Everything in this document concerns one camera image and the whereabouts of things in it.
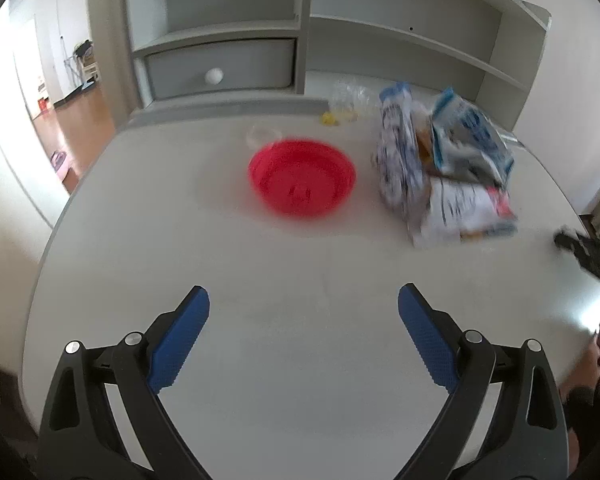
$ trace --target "white table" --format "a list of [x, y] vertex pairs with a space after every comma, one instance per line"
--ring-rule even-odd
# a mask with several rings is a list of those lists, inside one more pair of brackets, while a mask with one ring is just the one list
[[[358, 170], [349, 201], [317, 221], [269, 212], [246, 177], [253, 152], [245, 135], [255, 123], [346, 152]], [[305, 116], [171, 123], [116, 136], [64, 215], [35, 290], [22, 375], [33, 423], [65, 343], [105, 346], [144, 331], [194, 284], [208, 290], [211, 314], [160, 398], [216, 479], [395, 476], [446, 398], [398, 316], [397, 292], [407, 282], [491, 342], [538, 339], [563, 376], [589, 337], [583, 320], [600, 314], [600, 284], [554, 248], [557, 228], [581, 228], [554, 181], [515, 148], [518, 234], [416, 250], [380, 202], [375, 140], [363, 122], [329, 128]], [[496, 393], [494, 386], [492, 408]], [[112, 402], [142, 462], [119, 397]], [[469, 450], [489, 416], [479, 419]]]

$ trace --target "red bowl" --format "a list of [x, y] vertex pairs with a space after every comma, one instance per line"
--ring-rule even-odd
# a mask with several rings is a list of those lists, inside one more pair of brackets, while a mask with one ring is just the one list
[[333, 146], [315, 140], [274, 142], [249, 163], [253, 189], [283, 214], [320, 216], [337, 208], [356, 183], [356, 168]]

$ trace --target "food package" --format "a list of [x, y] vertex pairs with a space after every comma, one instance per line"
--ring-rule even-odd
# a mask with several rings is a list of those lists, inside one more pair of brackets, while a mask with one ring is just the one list
[[506, 191], [495, 187], [430, 178], [430, 196], [419, 230], [410, 231], [415, 246], [512, 234], [516, 216]]
[[509, 234], [516, 216], [503, 189], [427, 174], [423, 153], [432, 128], [409, 86], [397, 83], [380, 94], [382, 129], [376, 162], [380, 195], [406, 221], [416, 246]]
[[479, 108], [448, 88], [431, 117], [433, 161], [441, 174], [506, 189], [513, 155]]
[[380, 93], [382, 127], [376, 153], [380, 195], [390, 209], [408, 221], [416, 218], [414, 213], [424, 202], [427, 184], [411, 123], [412, 103], [407, 83], [396, 83]]

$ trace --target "white knob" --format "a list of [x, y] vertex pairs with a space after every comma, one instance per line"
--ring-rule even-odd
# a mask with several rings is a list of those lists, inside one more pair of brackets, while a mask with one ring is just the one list
[[210, 85], [217, 85], [222, 81], [224, 72], [220, 68], [212, 68], [205, 74], [205, 81]]

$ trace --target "drawer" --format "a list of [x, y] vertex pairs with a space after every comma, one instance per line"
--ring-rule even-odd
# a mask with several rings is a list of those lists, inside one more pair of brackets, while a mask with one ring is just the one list
[[293, 39], [220, 41], [151, 54], [145, 60], [154, 98], [286, 88], [293, 82], [295, 43]]

